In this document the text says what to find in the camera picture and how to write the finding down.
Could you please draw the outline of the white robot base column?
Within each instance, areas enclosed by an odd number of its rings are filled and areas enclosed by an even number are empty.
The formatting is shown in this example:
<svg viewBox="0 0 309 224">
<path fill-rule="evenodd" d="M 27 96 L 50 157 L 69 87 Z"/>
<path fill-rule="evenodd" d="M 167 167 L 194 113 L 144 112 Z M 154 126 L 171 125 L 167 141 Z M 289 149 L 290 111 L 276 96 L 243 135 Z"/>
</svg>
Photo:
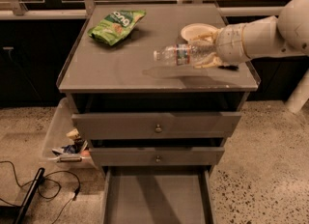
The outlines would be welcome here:
<svg viewBox="0 0 309 224">
<path fill-rule="evenodd" d="M 285 105 L 292 113 L 297 113 L 301 110 L 304 104 L 309 99 L 309 70 L 305 72 L 296 88 L 289 96 Z"/>
</svg>

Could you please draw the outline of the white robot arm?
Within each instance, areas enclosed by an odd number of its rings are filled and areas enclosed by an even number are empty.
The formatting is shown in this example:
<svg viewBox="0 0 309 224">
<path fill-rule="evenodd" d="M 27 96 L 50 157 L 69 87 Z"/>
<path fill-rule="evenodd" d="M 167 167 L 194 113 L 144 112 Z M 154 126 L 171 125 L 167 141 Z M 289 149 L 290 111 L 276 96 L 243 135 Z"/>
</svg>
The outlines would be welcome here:
<svg viewBox="0 0 309 224">
<path fill-rule="evenodd" d="M 195 69 L 236 66 L 257 58 L 309 55 L 309 0 L 292 0 L 279 16 L 228 25 L 198 39 L 212 38 Z"/>
</svg>

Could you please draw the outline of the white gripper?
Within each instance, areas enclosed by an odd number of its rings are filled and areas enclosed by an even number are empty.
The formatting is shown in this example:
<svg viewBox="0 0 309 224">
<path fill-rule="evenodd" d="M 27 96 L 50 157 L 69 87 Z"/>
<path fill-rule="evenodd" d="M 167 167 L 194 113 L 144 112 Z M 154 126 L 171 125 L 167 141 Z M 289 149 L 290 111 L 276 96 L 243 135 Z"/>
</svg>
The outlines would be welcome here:
<svg viewBox="0 0 309 224">
<path fill-rule="evenodd" d="M 244 49 L 243 30 L 245 24 L 232 24 L 219 30 L 207 32 L 191 38 L 192 41 L 215 41 L 216 54 L 208 55 L 201 62 L 194 65 L 195 69 L 238 65 L 250 60 Z"/>
</svg>

